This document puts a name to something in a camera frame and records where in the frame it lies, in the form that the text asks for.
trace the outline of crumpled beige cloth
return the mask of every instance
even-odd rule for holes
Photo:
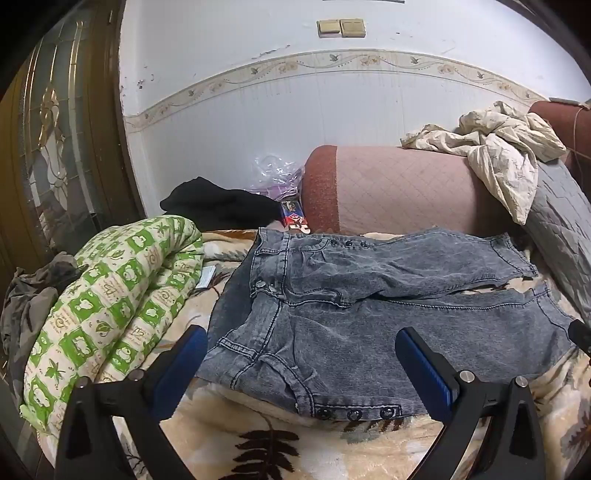
[[[494,108],[460,117],[457,133],[437,125],[401,138],[403,148],[467,157],[488,191],[525,225],[538,186],[537,160],[559,158],[566,147],[537,113],[522,114],[495,102]]]

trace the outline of gray denim shorts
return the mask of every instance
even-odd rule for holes
[[[430,229],[390,241],[260,229],[216,303],[198,376],[302,416],[425,413],[394,352],[412,326],[484,381],[534,378],[568,351],[569,323],[508,235]]]

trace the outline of clear plastic bag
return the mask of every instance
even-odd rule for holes
[[[298,193],[304,167],[297,167],[295,162],[286,162],[275,155],[255,159],[255,178],[248,189],[273,200],[281,200]]]

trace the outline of silver bolt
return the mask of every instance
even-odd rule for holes
[[[462,370],[460,372],[460,378],[466,383],[472,383],[476,377],[469,370]]]
[[[142,378],[144,377],[145,372],[141,369],[141,368],[136,368],[135,370],[132,370],[131,372],[129,372],[129,375],[127,375],[127,378],[129,378],[130,380],[133,380],[134,382],[137,382],[138,380],[142,380]]]
[[[76,388],[84,388],[89,383],[90,383],[90,378],[88,378],[88,377],[80,377],[78,380],[76,380],[76,383],[74,384],[74,386]]]
[[[522,376],[515,377],[515,383],[518,387],[525,388],[527,387],[527,379]]]

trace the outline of yellowed light switch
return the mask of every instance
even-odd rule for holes
[[[340,35],[340,21],[339,20],[319,20],[318,35],[320,37],[332,37]]]
[[[343,18],[340,21],[340,29],[344,37],[364,38],[365,24],[361,18]]]

